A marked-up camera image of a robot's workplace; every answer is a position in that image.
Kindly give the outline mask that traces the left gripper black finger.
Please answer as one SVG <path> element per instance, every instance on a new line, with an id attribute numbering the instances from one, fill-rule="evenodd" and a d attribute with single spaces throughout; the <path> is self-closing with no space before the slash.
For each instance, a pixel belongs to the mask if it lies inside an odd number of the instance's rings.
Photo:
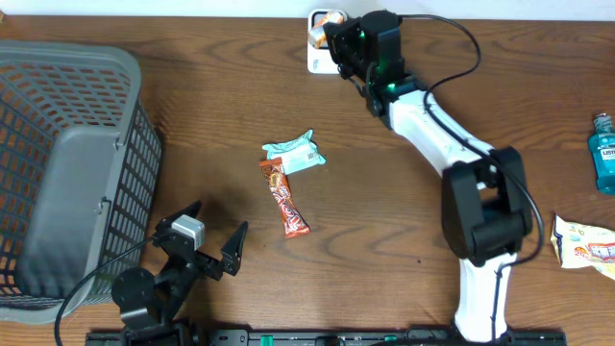
<path id="1" fill-rule="evenodd" d="M 170 216 L 167 216 L 167 217 L 163 218 L 158 223 L 158 230 L 161 231 L 161 230 L 170 229 L 171 226 L 172 226 L 172 223 L 176 219 L 178 219 L 179 217 L 181 217 L 183 215 L 187 215 L 189 217 L 195 218 L 198 215 L 199 210 L 200 210 L 201 207 L 202 207 L 202 202 L 201 201 L 195 201 L 194 203 L 190 204 L 186 208 L 174 212 Z"/>
<path id="2" fill-rule="evenodd" d="M 225 267 L 241 266 L 243 245 L 248 229 L 249 222 L 244 221 L 221 248 L 222 262 Z"/>

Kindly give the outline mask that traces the orange tissue pack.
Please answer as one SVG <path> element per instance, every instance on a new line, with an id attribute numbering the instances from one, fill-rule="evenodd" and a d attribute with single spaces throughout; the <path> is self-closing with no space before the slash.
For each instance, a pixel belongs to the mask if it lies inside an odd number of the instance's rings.
<path id="1" fill-rule="evenodd" d="M 341 24 L 346 20 L 346 14 L 342 11 L 332 10 L 326 12 L 315 24 L 308 30 L 308 43 L 314 49 L 320 49 L 327 41 L 324 26 L 326 24 Z"/>

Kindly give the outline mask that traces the red chocolate bar wrapper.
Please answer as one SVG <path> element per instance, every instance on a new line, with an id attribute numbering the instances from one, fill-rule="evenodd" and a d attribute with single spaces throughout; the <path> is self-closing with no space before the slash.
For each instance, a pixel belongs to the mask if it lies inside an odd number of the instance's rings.
<path id="1" fill-rule="evenodd" d="M 274 197 L 283 222 L 284 236 L 293 238 L 310 233 L 310 227 L 299 213 L 292 199 L 291 190 L 283 172 L 283 160 L 275 158 L 261 161 L 259 168 Z"/>

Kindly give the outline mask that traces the teal wet wipes pack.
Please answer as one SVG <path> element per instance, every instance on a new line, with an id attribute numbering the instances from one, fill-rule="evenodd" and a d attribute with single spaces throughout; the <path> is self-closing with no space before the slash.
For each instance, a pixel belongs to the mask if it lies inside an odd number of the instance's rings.
<path id="1" fill-rule="evenodd" d="M 261 149 L 269 160 L 280 158 L 283 172 L 290 175 L 327 161 L 318 151 L 318 146 L 311 140 L 313 130 L 309 129 L 299 137 L 279 143 L 264 144 Z"/>

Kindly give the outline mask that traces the blue liquid bottle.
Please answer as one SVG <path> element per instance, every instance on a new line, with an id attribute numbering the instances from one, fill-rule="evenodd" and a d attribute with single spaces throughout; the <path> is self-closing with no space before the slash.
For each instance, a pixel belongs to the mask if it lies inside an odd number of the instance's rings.
<path id="1" fill-rule="evenodd" d="M 594 118 L 595 133 L 588 140 L 597 172 L 598 191 L 614 194 L 614 126 L 611 116 L 600 113 Z"/>

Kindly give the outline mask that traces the yellow snack package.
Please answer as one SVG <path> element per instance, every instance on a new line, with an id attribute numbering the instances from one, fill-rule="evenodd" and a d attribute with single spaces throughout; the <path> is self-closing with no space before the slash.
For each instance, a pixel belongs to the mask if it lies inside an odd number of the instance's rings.
<path id="1" fill-rule="evenodd" d="M 551 243 L 564 269 L 593 267 L 614 279 L 614 232 L 606 228 L 570 222 L 556 215 Z"/>

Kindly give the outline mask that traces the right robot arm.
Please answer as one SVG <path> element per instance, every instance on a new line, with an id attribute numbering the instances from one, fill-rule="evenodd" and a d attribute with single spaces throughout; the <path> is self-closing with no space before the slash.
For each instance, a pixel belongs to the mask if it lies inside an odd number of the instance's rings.
<path id="1" fill-rule="evenodd" d="M 374 11 L 323 31 L 341 77 L 359 78 L 368 110 L 441 176 L 441 227 L 460 264 L 455 327 L 469 342 L 498 342 L 507 331 L 509 274 L 532 230 L 523 162 L 513 148 L 496 149 L 465 131 L 439 107 L 435 87 L 406 69 L 403 20 Z"/>

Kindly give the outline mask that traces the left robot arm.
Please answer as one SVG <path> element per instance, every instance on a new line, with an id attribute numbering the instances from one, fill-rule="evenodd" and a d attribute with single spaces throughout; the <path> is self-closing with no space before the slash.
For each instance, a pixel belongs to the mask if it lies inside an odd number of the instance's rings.
<path id="1" fill-rule="evenodd" d="M 162 219 L 153 244 L 168 256 L 159 274 L 141 267 L 127 269 L 113 282 L 111 297 L 125 325 L 122 345 L 206 345 L 195 324 L 175 319 L 192 286 L 208 278 L 238 273 L 249 223 L 243 222 L 222 246 L 221 258 L 199 251 L 205 243 L 205 224 L 197 219 L 197 201 Z"/>

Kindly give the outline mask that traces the white barcode scanner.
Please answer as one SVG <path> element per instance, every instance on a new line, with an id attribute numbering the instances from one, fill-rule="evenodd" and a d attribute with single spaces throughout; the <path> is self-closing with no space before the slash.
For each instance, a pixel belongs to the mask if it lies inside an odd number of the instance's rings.
<path id="1" fill-rule="evenodd" d="M 326 12 L 333 9 L 316 9 L 313 10 L 307 18 L 307 38 L 308 30 L 318 21 Z M 332 61 L 328 43 L 325 42 L 320 49 L 314 49 L 307 42 L 307 69 L 312 74 L 337 74 L 337 65 Z"/>

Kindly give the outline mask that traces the grey plastic shopping basket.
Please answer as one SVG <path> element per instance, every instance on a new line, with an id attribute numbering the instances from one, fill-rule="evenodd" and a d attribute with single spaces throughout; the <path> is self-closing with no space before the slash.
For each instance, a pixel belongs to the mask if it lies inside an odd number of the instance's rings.
<path id="1" fill-rule="evenodd" d="M 106 303 L 138 265 L 161 144 L 141 72 L 103 46 L 1 44 L 1 317 Z"/>

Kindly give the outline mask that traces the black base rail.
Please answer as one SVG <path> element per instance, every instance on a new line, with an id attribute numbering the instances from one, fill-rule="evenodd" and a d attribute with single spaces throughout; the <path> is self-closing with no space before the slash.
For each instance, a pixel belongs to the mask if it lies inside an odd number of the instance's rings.
<path id="1" fill-rule="evenodd" d="M 135 333 L 89 333 L 92 345 L 205 345 L 205 346 L 370 346 L 370 345 L 467 345 L 459 334 L 442 328 L 415 328 L 406 332 L 249 332 L 216 330 L 191 336 Z"/>

